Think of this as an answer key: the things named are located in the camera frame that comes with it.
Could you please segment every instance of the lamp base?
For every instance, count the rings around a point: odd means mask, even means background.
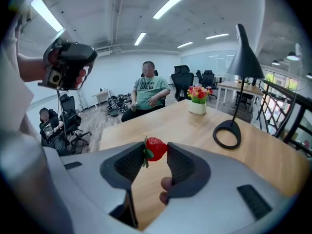
[[[234,134],[236,140],[237,140],[237,143],[234,145],[234,146],[227,146],[223,143],[221,143],[217,136],[216,136],[216,133],[220,130],[228,130],[230,131],[232,134]],[[241,143],[241,135],[240,135],[240,129],[239,129],[239,126],[238,124],[235,122],[235,121],[232,121],[232,120],[226,120],[224,122],[222,122],[221,124],[219,124],[215,129],[214,129],[214,133],[213,133],[213,137],[214,137],[214,140],[215,142],[223,147],[223,148],[226,148],[226,149],[235,149],[237,148],[240,143]]]

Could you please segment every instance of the ceiling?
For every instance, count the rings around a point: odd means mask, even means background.
[[[255,0],[182,0],[160,19],[153,15],[168,0],[44,0],[66,28],[71,40],[105,50],[168,50],[201,46],[222,39],[205,37],[229,33],[236,40],[235,25],[242,23],[250,39],[257,27]],[[140,32],[147,35],[139,46]],[[21,47],[42,51],[56,35],[55,30],[33,10],[32,21],[23,29]],[[177,49],[186,42],[194,44]]]
[[[194,47],[236,41],[235,25],[245,26],[250,45],[257,45],[263,28],[263,45],[258,55],[261,64],[272,65],[274,59],[285,59],[299,42],[309,50],[307,37],[295,15],[283,0],[182,0],[160,19],[153,15],[168,0],[44,0],[71,41],[89,44],[98,52],[164,51],[179,53]],[[139,46],[134,43],[141,32],[147,32]],[[222,38],[205,37],[229,33]],[[56,31],[32,10],[32,21],[24,26],[21,52],[42,55]],[[179,45],[192,41],[183,48]],[[306,62],[311,66],[310,55]],[[288,70],[288,63],[278,68]]]

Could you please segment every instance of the strawberry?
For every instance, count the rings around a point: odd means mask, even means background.
[[[160,139],[155,137],[145,138],[145,160],[143,166],[146,164],[148,168],[148,161],[158,161],[168,150],[167,145],[162,142]]]

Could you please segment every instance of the green t-shirt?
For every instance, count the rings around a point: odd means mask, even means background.
[[[134,88],[136,88],[136,102],[137,109],[139,110],[151,109],[148,104],[148,99],[164,89],[170,89],[167,81],[159,76],[154,76],[153,78],[141,77],[136,80]],[[162,103],[159,100],[156,106],[161,105]]]

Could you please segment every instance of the black pants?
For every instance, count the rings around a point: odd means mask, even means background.
[[[125,122],[125,121],[127,121],[127,120],[134,119],[134,118],[139,117],[139,116],[141,116],[141,115],[148,114],[148,113],[150,113],[150,112],[152,112],[152,111],[155,111],[155,110],[160,109],[160,108],[163,108],[163,107],[165,107],[165,106],[163,106],[163,105],[161,105],[161,106],[156,106],[156,107],[153,107],[152,109],[148,109],[148,110],[138,110],[138,109],[136,109],[135,112],[133,112],[133,111],[131,110],[131,108],[129,108],[129,109],[123,114],[123,116],[121,117],[121,121],[122,121],[122,122]]]
[[[59,156],[71,155],[71,153],[66,148],[65,141],[60,136],[56,136],[53,139],[49,140],[48,146],[54,148]]]

